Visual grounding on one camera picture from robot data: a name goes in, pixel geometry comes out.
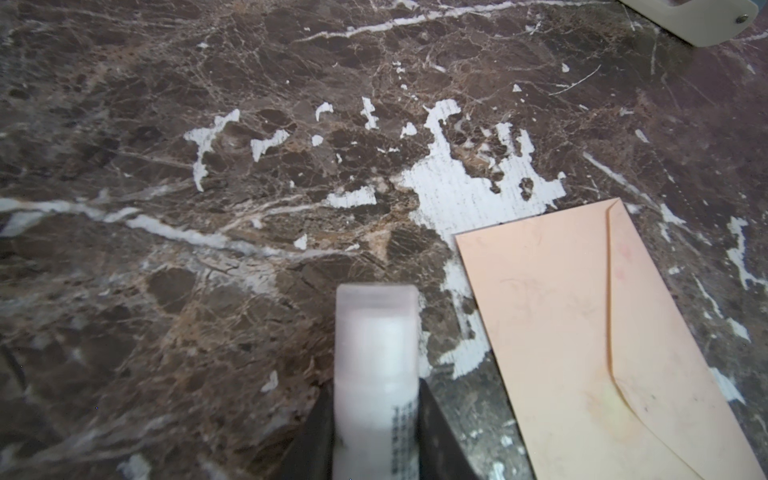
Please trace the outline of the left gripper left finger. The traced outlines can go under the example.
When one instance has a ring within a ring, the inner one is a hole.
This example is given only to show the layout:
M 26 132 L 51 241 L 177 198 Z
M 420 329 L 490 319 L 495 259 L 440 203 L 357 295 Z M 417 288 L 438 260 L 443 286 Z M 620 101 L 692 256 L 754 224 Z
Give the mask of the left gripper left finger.
M 306 421 L 284 455 L 280 480 L 329 480 L 334 446 L 333 383 L 326 382 Z

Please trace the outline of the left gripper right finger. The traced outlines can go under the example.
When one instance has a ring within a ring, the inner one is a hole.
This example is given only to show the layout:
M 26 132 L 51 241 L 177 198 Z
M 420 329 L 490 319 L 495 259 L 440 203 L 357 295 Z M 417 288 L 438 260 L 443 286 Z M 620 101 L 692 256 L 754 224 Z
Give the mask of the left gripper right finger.
M 420 480 L 478 480 L 428 383 L 419 382 L 417 441 Z

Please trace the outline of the white glue stick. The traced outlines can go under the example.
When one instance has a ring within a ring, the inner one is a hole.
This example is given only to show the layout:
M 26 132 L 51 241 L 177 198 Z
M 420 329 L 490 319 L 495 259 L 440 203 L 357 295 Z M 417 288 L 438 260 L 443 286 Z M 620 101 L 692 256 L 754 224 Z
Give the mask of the white glue stick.
M 416 338 L 339 338 L 334 371 L 334 479 L 417 479 Z

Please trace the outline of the pink envelope with cream flap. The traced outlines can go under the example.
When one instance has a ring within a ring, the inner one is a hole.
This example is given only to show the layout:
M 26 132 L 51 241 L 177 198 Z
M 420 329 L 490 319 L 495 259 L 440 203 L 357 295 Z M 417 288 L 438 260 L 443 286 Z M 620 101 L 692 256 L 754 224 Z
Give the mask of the pink envelope with cream flap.
M 622 201 L 456 243 L 538 478 L 763 477 Z

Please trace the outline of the clear glue stick cap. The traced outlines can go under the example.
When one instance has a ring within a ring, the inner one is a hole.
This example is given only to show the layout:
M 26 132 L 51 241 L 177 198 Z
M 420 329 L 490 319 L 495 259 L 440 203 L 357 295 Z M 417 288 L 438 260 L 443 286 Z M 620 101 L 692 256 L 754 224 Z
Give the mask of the clear glue stick cap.
M 354 384 L 419 381 L 418 289 L 349 283 L 336 290 L 334 377 Z

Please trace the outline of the blue grey stapler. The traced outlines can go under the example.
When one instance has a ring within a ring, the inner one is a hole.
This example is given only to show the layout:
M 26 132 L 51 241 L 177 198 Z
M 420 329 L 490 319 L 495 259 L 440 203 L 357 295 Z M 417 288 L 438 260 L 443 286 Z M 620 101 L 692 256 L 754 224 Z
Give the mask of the blue grey stapler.
M 749 27 L 766 1 L 621 0 L 621 3 L 695 47 L 728 41 Z

